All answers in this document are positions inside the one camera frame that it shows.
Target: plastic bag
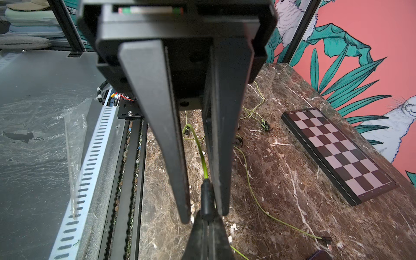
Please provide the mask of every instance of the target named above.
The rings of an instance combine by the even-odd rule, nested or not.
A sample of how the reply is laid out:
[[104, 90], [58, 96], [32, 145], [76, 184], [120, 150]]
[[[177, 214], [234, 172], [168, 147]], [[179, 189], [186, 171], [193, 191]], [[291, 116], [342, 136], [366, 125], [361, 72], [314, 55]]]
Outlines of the plastic bag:
[[67, 143], [69, 187], [71, 193], [70, 203], [74, 219], [77, 214], [75, 199], [78, 195], [82, 150], [84, 148], [85, 136], [87, 133], [86, 116], [91, 101], [92, 99], [87, 98], [78, 106], [64, 109], [65, 139]]

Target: perforated metal strip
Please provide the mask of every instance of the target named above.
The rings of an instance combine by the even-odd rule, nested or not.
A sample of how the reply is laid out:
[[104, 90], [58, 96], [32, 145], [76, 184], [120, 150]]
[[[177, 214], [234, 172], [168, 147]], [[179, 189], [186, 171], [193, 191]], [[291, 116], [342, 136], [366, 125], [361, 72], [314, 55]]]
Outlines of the perforated metal strip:
[[116, 107], [104, 106], [101, 110], [80, 172], [79, 193], [77, 198], [75, 198], [77, 203], [76, 218], [72, 217], [71, 204], [68, 203], [49, 260], [74, 260], [77, 256], [78, 242], [81, 240], [84, 231], [89, 206], [115, 114]]
[[7, 65], [12, 63], [12, 61], [14, 61], [19, 55], [21, 55], [21, 53], [16, 53], [16, 52], [7, 53], [6, 56], [0, 59], [0, 70], [7, 67]]

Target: black object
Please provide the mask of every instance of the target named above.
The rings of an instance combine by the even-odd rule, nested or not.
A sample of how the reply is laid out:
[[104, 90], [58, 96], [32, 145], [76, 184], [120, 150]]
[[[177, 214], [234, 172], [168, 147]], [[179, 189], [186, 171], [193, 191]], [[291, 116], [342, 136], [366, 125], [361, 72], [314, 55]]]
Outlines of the black object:
[[322, 240], [325, 242], [325, 245], [328, 247], [328, 250], [332, 251], [332, 238], [331, 237], [322, 237]]
[[131, 195], [134, 184], [134, 169], [136, 167], [137, 147], [141, 131], [141, 120], [133, 120], [131, 127], [129, 149], [127, 152], [126, 166], [124, 167], [123, 185], [121, 186], [119, 210], [117, 213], [116, 227], [111, 247], [111, 260], [125, 258], [127, 244], [127, 230], [130, 226]]
[[204, 179], [201, 185], [201, 215], [202, 219], [214, 219], [214, 189], [209, 179]]
[[188, 126], [185, 128], [185, 134], [187, 136], [191, 134], [191, 132], [189, 131], [189, 127]]
[[316, 10], [318, 10], [319, 6], [321, 5], [322, 0], [311, 0], [308, 8], [306, 8], [306, 12], [303, 15], [299, 26], [296, 29], [295, 35], [292, 41], [287, 48], [285, 56], [283, 57], [282, 63], [290, 63], [292, 60], [293, 55], [295, 54], [297, 47], [300, 44], [300, 41], [303, 38], [303, 35], [306, 32], [312, 18], [315, 16]]
[[307, 260], [332, 260], [332, 258], [324, 250], [319, 250], [318, 252], [313, 254], [313, 256], [311, 256]]
[[[102, 94], [102, 91], [104, 89], [104, 87], [108, 84], [108, 80], [104, 81], [103, 83], [101, 83], [99, 90], [97, 90], [97, 96]], [[98, 97], [98, 102], [100, 102], [100, 104], [103, 104], [103, 98], [102, 97]]]
[[144, 167], [146, 163], [146, 143], [147, 143], [147, 121], [143, 120], [141, 134], [141, 149], [139, 158], [139, 176], [137, 177], [136, 204], [134, 206], [133, 230], [131, 235], [130, 259], [135, 260], [139, 257], [141, 207], [143, 202]]
[[[122, 12], [154, 5], [181, 13]], [[276, 22], [269, 0], [80, 3], [78, 26], [95, 43], [98, 69], [117, 92], [137, 98], [153, 129], [183, 223], [189, 221], [191, 207], [178, 111], [202, 109], [218, 214], [227, 215], [245, 86], [266, 61], [264, 47]]]
[[261, 120], [261, 126], [262, 126], [262, 128], [264, 129], [264, 131], [266, 131], [266, 132], [268, 132], [268, 131], [272, 130], [272, 129], [270, 128], [269, 123], [268, 123], [266, 120], [264, 120], [264, 119], [262, 119], [262, 120]]
[[144, 115], [141, 111], [137, 102], [125, 100], [124, 98], [120, 98], [119, 101], [119, 112], [117, 113], [117, 117], [119, 119], [143, 119]]
[[[201, 186], [201, 210], [196, 214], [182, 260], [233, 260], [234, 255], [228, 243], [223, 219], [214, 208], [213, 201], [208, 202], [202, 198], [203, 194], [206, 193], [203, 190], [204, 183], [206, 187], [210, 184], [209, 180], [206, 179]], [[203, 215], [203, 210], [209, 211], [210, 214]]]
[[71, 46], [72, 52], [68, 57], [81, 57], [85, 48], [64, 1], [48, 0], [48, 3]]
[[243, 146], [243, 139], [239, 136], [235, 136], [235, 145], [238, 147], [242, 147]]

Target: marble table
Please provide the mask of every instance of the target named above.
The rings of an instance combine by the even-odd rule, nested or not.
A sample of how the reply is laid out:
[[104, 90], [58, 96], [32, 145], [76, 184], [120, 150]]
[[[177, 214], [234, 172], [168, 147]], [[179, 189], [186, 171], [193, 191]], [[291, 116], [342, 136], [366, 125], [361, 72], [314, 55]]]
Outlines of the marble table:
[[[333, 248], [329, 253], [334, 259], [414, 259], [416, 189], [409, 181], [290, 66], [265, 65], [256, 82], [266, 98], [257, 112], [272, 131], [264, 132], [257, 121], [249, 118], [240, 120], [238, 134], [244, 140], [241, 149], [261, 206], [308, 233], [330, 235]], [[261, 101], [253, 87], [246, 88], [247, 108]], [[329, 117], [400, 187], [351, 207], [280, 118], [285, 111], [312, 106]], [[199, 110], [187, 112], [186, 119], [181, 113], [182, 126], [185, 120], [194, 125], [200, 138], [204, 135]], [[184, 140], [184, 147], [194, 213], [199, 209], [203, 171], [195, 142]], [[233, 160], [230, 213], [224, 224], [231, 245], [250, 260], [301, 260], [324, 249], [319, 241], [274, 221], [258, 208], [238, 151]], [[191, 227], [191, 223], [183, 225], [179, 220], [160, 148], [149, 131], [139, 258], [180, 259]], [[237, 253], [235, 258], [243, 259]]]

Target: folding chess board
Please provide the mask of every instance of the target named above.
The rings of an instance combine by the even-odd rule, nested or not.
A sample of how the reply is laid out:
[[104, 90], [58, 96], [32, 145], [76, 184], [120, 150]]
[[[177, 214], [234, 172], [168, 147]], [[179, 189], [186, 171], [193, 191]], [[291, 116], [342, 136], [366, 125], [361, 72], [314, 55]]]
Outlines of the folding chess board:
[[282, 119], [350, 205], [398, 187], [319, 109], [285, 112]]

